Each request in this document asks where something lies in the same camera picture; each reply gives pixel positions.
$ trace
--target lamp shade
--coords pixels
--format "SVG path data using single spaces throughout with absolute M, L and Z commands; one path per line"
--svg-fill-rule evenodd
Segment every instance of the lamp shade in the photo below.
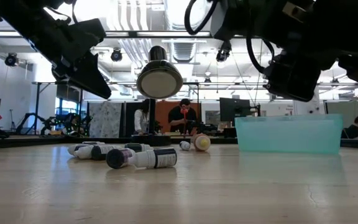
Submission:
M 183 85 L 183 79 L 177 68 L 167 60 L 165 49 L 160 46 L 152 47 L 149 60 L 137 78 L 137 90 L 147 98 L 157 100 L 177 94 Z

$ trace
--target woman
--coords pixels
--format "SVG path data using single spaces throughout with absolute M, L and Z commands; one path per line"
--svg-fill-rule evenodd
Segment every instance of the woman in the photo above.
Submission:
M 135 134 L 147 134 L 149 128 L 149 105 L 150 100 L 146 99 L 135 111 Z

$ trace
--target translucent plastic bin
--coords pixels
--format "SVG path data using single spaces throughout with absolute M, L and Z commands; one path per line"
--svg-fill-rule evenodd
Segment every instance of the translucent plastic bin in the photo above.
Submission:
M 337 154 L 339 114 L 236 118 L 240 151 Z

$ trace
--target black shirt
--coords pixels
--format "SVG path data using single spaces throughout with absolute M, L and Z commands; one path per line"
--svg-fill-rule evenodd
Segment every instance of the black shirt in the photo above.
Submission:
M 168 122 L 171 123 L 171 121 L 178 121 L 180 119 L 185 118 L 185 116 L 180 112 L 181 108 L 180 106 L 174 107 L 171 111 L 169 111 L 168 114 Z M 196 121 L 197 120 L 197 114 L 196 111 L 193 108 L 190 108 L 186 114 L 186 119 L 190 121 Z M 175 132 L 179 130 L 183 134 L 183 129 L 185 128 L 184 124 L 179 124 L 176 126 L 171 126 L 171 132 Z M 191 132 L 190 125 L 186 125 L 187 131 Z
M 343 139 L 354 139 L 358 137 L 358 127 L 354 124 L 350 125 L 348 128 L 345 128 L 342 132 Z

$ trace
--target table surface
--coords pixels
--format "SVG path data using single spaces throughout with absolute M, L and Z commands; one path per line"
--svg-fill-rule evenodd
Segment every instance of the table surface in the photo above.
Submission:
M 80 161 L 63 145 L 0 149 L 1 223 L 358 223 L 358 149 L 213 145 L 149 170 Z

